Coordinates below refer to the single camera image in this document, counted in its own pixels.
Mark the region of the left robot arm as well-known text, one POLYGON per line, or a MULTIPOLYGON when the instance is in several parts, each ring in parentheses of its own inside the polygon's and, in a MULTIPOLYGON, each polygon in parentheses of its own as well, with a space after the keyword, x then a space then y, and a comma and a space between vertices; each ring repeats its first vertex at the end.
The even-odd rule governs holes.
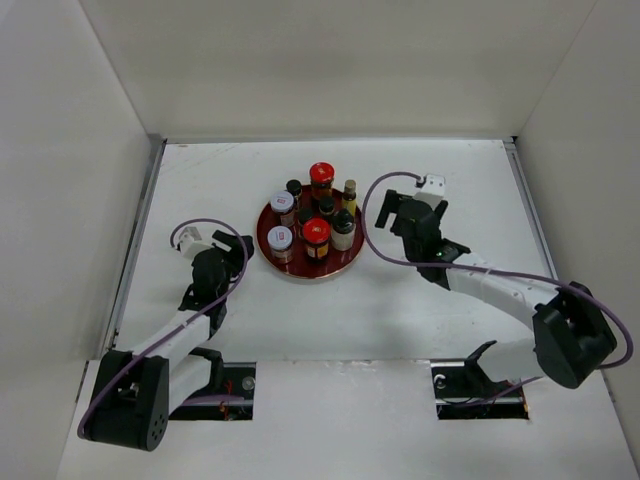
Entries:
POLYGON ((205 348, 220 329, 226 302, 254 254, 253 239, 219 222, 210 241, 196 221, 178 225, 170 245, 191 262, 191 282, 175 316, 138 346, 102 357, 77 435, 87 441, 153 451, 170 415, 193 394, 210 399, 224 387, 224 362, 205 348))

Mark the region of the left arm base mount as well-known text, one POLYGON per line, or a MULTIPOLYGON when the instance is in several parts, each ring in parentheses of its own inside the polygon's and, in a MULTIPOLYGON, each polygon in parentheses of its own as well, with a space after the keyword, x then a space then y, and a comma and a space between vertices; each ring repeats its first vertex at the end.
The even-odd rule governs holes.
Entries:
POLYGON ((198 347, 189 357, 211 366, 207 385, 191 394, 171 415, 176 421, 250 421, 256 387, 255 363, 227 363, 216 350, 198 347))

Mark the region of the red lid sauce jar back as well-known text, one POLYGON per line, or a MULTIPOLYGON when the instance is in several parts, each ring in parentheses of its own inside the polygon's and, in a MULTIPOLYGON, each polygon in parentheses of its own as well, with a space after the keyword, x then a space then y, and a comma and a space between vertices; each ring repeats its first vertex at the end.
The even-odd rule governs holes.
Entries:
POLYGON ((314 163, 309 169, 311 195, 319 202, 325 196, 331 196, 335 178, 334 167, 327 162, 314 163))

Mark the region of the red lid sauce jar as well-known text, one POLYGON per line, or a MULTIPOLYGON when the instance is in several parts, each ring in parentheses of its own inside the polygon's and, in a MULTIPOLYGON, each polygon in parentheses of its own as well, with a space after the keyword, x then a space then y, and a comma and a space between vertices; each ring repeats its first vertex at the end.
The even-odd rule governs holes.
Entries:
POLYGON ((324 261, 329 254, 331 227, 322 218, 308 220, 302 229, 304 251, 306 256, 313 261, 324 261))
POLYGON ((309 169, 311 195, 319 202, 325 196, 331 196, 335 178, 334 167, 327 162, 314 163, 309 169))

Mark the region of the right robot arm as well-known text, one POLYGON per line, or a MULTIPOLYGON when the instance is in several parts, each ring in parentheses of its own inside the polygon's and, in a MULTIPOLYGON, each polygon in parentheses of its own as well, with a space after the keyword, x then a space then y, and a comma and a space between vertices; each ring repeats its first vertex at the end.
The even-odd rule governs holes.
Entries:
POLYGON ((440 221, 447 203, 435 206, 422 194, 386 192, 376 227, 389 226, 405 255, 427 281, 473 297, 519 321, 530 334, 499 344, 490 340, 467 359, 464 384, 483 396, 500 381, 546 376, 575 389, 616 349, 617 341, 590 291, 573 282, 499 276, 468 247, 443 237, 440 221))

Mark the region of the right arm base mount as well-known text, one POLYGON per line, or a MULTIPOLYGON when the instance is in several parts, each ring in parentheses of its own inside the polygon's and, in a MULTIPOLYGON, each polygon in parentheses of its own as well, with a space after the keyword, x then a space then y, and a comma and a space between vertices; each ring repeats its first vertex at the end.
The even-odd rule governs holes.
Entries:
POLYGON ((528 420, 522 383, 495 382, 478 361, 496 341, 485 342, 465 358, 430 363, 439 420, 528 420))

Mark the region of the black cap dark bottle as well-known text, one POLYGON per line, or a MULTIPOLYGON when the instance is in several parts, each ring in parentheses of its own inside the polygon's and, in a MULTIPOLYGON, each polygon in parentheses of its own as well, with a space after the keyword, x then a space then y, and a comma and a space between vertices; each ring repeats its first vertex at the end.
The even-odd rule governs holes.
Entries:
POLYGON ((354 216, 341 209, 331 220, 331 244, 334 249, 344 252, 352 248, 355 239, 356 223, 354 216))

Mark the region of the small black cap spice bottle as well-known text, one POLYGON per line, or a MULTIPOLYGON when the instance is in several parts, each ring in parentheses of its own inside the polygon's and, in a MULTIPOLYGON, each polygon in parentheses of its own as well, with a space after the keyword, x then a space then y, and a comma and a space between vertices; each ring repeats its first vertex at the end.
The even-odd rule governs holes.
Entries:
POLYGON ((297 179, 291 179, 286 183, 286 191, 290 193, 294 199, 294 208, 298 212, 302 202, 302 184, 297 179))

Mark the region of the white lid dark jar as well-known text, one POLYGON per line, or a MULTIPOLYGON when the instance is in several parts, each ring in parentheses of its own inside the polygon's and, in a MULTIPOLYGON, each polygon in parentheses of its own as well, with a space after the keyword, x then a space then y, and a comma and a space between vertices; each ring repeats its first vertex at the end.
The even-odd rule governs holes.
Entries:
POLYGON ((291 193, 286 190, 274 193, 270 199, 270 207, 282 226, 294 226, 296 201, 291 193))

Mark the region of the beige cap yellow bottle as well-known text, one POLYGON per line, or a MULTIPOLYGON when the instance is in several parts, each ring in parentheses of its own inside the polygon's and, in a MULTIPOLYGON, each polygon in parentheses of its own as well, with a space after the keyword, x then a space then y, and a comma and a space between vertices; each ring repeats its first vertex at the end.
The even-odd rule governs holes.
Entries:
POLYGON ((342 208, 346 209, 353 217, 356 216, 356 197, 356 181, 353 179, 346 180, 342 193, 342 208))

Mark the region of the white lid pink jar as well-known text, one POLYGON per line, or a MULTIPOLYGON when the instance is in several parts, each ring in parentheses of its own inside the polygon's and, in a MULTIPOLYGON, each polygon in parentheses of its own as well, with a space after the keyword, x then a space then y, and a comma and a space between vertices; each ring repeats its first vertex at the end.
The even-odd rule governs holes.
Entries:
POLYGON ((286 226, 275 226, 269 230, 267 243, 271 257, 278 264, 288 264, 293 259, 293 240, 293 233, 286 226))

